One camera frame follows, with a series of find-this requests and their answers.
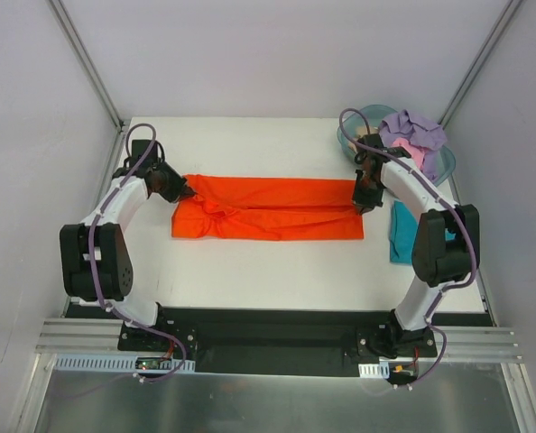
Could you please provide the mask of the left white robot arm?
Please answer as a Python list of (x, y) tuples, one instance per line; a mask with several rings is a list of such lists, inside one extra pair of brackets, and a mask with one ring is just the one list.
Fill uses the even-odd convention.
[(188, 180), (165, 160), (157, 141), (132, 141), (131, 154), (114, 173), (96, 208), (77, 224), (60, 230), (64, 289), (84, 306), (120, 314), (130, 327), (142, 324), (138, 338), (149, 350), (162, 350), (169, 328), (158, 321), (161, 307), (134, 291), (134, 269), (125, 230), (151, 195), (177, 204), (195, 196)]

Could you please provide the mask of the orange t shirt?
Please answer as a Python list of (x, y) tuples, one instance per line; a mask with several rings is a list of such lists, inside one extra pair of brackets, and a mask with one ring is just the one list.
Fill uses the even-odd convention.
[(196, 191), (171, 217), (171, 236), (257, 241), (365, 238), (350, 180), (238, 178), (190, 174)]

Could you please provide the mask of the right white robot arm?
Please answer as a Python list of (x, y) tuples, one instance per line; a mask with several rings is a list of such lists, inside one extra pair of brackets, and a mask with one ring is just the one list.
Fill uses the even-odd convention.
[(366, 339), (371, 352), (394, 358), (407, 355), (428, 334), (432, 316), (451, 290), (465, 288), (479, 265), (479, 213), (472, 205), (448, 201), (402, 147), (383, 146), (377, 134), (352, 144), (359, 165), (353, 203), (364, 214), (383, 204), (391, 192), (412, 213), (417, 231), (411, 253), (414, 278), (385, 324)]

